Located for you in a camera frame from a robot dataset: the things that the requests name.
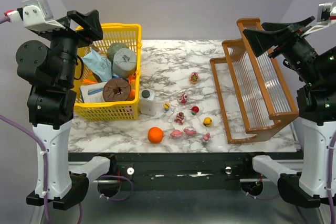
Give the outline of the yellow plastic basket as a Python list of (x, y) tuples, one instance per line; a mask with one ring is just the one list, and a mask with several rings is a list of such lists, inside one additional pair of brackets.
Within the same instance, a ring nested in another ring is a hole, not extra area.
[(75, 71), (74, 112), (88, 121), (136, 120), (140, 92), (141, 35), (139, 24), (101, 25), (103, 39), (86, 46)]

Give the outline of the pink strawberry bear toy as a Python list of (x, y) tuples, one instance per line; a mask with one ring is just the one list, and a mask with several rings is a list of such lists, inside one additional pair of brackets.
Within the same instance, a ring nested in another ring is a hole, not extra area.
[(186, 93), (182, 93), (182, 95), (179, 97), (178, 102), (181, 104), (186, 104), (187, 103), (187, 94)]

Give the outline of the white bottle black cap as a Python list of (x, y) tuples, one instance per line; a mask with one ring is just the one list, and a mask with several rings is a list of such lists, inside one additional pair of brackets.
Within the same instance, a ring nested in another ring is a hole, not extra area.
[(152, 90), (144, 89), (140, 92), (139, 109), (141, 114), (154, 116), (156, 114), (155, 93)]

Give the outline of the red white bear toy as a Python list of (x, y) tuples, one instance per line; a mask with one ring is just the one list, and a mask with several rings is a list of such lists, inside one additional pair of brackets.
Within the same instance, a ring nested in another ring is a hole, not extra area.
[(184, 120), (185, 120), (185, 115), (184, 115), (184, 113), (183, 113), (183, 112), (179, 112), (179, 113), (176, 115), (176, 117), (175, 117), (175, 119), (174, 119), (174, 122), (175, 122), (175, 123), (178, 123), (179, 125), (183, 125)]

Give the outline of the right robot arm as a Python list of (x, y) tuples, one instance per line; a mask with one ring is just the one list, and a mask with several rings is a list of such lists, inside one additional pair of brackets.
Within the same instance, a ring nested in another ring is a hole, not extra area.
[(303, 169), (297, 172), (267, 155), (252, 159), (256, 172), (277, 185), (281, 198), (292, 205), (335, 207), (335, 49), (323, 54), (306, 37), (335, 23), (314, 17), (296, 23), (263, 23), (260, 30), (244, 29), (243, 34), (255, 56), (272, 50), (270, 58), (284, 56), (304, 86), (297, 91), (299, 116), (304, 130)]

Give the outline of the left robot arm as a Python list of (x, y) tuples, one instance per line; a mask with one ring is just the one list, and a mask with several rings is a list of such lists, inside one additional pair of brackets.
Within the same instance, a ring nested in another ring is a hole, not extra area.
[(103, 38), (99, 13), (71, 10), (58, 20), (47, 20), (36, 6), (19, 9), (27, 29), (49, 40), (23, 43), (16, 52), (17, 74), (31, 85), (27, 101), (29, 121), (37, 137), (38, 181), (26, 201), (58, 210), (81, 203), (89, 184), (112, 170), (112, 155), (97, 155), (70, 171), (68, 141), (76, 101), (75, 69), (79, 48)]

